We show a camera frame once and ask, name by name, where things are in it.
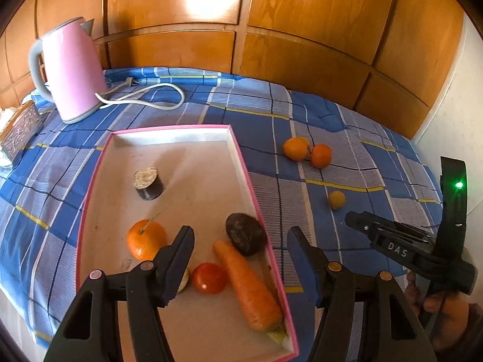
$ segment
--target red tomato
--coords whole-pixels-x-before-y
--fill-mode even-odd
[[[191,282],[203,294],[219,294],[228,283],[228,275],[219,265],[204,262],[191,273]]]

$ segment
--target kettle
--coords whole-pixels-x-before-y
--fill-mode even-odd
[[[90,116],[102,102],[95,93],[106,91],[101,63],[91,38],[94,19],[75,17],[43,35],[28,52],[28,65],[39,94],[54,102],[66,124]],[[43,53],[50,91],[40,74]]]

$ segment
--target carrot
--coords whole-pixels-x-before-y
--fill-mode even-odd
[[[283,318],[282,310],[247,260],[229,242],[216,241],[213,249],[228,272],[248,325],[260,332],[276,329]]]

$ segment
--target dark purple fruit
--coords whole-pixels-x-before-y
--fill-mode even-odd
[[[226,233],[243,256],[264,250],[267,235],[258,221],[247,214],[234,213],[226,218]]]

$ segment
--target blue checkered cloth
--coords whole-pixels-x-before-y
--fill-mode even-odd
[[[305,300],[289,254],[286,233],[300,226],[330,260],[357,273],[374,275],[404,269],[370,249],[363,234],[348,228],[347,211],[369,211],[416,227],[439,224],[440,192],[410,141],[371,119],[319,96],[287,91],[281,85],[184,68],[115,69],[108,83],[128,76],[136,86],[111,99],[158,82],[180,86],[186,103],[173,111],[119,105],[64,124],[54,106],[35,91],[46,120],[13,172],[0,178],[0,286],[25,318],[38,344],[48,347],[71,303],[75,256],[85,194],[110,132],[176,124],[229,124],[235,132],[257,195],[305,360],[315,329],[313,306]],[[170,87],[142,96],[153,103],[178,103]],[[283,156],[284,141],[306,137],[333,150],[323,170]],[[327,202],[338,189],[346,205]]]

